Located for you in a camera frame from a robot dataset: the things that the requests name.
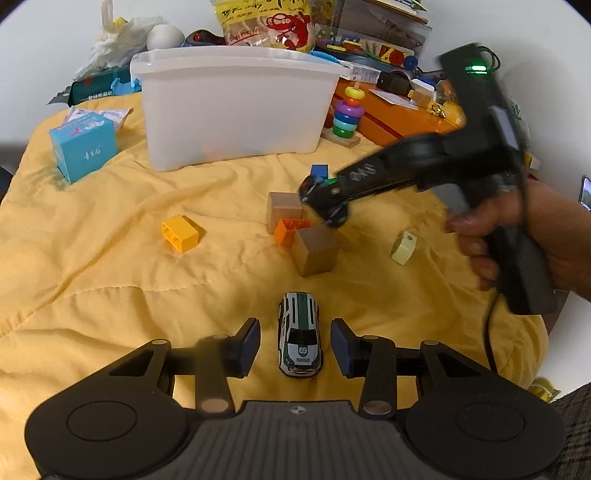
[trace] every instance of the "yellow blanket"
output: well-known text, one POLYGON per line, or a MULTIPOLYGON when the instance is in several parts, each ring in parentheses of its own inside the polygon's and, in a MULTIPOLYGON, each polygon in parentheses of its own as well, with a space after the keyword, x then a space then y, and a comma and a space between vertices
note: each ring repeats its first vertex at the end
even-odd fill
MULTIPOLYGON (((90 109, 130 108, 119 153, 73 185, 55 167, 44 121, 31 137, 0 206, 0 478, 38 478, 23 428, 32 409, 56 392, 154 338, 190 346, 214 333, 233 335, 255 316, 261 349, 251 374, 230 381, 244 398, 334 399, 357 403, 362 381, 346 380, 329 345, 329 324, 343 317, 358 334, 416 348, 437 339, 486 365, 482 317, 488 296, 476 291, 453 235, 441 231, 444 206, 429 192, 385 193, 352 205, 359 233, 329 273, 301 278, 289 252, 266 232, 267 193, 294 192, 314 163, 332 172, 374 151, 362 139, 347 150, 320 140, 309 155, 269 155, 157 173, 150 168, 140 94, 94 100, 90 109), (179 254, 161 221, 186 215, 205 231, 179 254), (389 259, 398 234, 417 234, 405 266, 389 259), (324 367, 308 380, 278 369, 277 304, 291 290, 313 293, 320 306, 324 367)), ((193 128, 199 128, 199 121, 193 128)), ((500 307, 492 344, 502 374, 526 387, 547 347, 539 317, 500 307)), ((174 397, 191 406, 192 384, 174 397)), ((399 406, 416 397, 399 381, 399 406)))

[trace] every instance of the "wooden block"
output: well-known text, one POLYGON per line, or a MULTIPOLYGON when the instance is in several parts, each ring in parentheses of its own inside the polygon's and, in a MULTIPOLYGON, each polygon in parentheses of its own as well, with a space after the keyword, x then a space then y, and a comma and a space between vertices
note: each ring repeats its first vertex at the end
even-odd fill
POLYGON ((303 208, 297 193, 269 192, 267 200, 267 232, 274 233, 282 218, 301 219, 303 208))
POLYGON ((328 227, 314 225, 295 232, 291 257, 302 277, 328 272, 335 267, 339 244, 328 227))
POLYGON ((351 138, 341 138, 333 133, 332 128, 323 128, 320 136, 332 143, 336 143, 337 145, 342 145, 343 147, 347 148, 352 148, 361 142, 361 137, 358 135, 353 135, 351 138))

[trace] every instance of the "gray fabric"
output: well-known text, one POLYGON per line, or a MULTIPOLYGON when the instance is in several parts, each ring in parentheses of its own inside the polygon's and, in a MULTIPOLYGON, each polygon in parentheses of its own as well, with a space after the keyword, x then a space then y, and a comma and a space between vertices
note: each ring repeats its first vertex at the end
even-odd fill
POLYGON ((554 480, 591 479, 591 384, 552 402, 566 425, 566 445, 554 480))

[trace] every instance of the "hand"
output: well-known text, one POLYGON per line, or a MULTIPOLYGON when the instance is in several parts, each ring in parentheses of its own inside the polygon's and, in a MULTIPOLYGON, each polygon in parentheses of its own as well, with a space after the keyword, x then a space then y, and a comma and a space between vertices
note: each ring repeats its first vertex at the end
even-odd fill
MULTIPOLYGON (((528 181, 526 195, 528 232, 546 255, 554 287, 591 301, 591 212, 539 181, 528 181)), ((481 290, 491 288, 499 275, 482 237, 497 226, 519 224, 521 203, 515 190, 447 220, 446 230, 457 233, 460 251, 470 258, 481 290)))

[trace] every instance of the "white toy car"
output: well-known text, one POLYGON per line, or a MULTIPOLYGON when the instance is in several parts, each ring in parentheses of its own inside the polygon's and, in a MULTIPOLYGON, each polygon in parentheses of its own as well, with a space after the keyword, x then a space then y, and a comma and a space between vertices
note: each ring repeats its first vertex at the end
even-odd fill
POLYGON ((322 367, 318 304, 309 293, 290 291, 279 304, 279 368, 290 377, 312 377, 322 367))

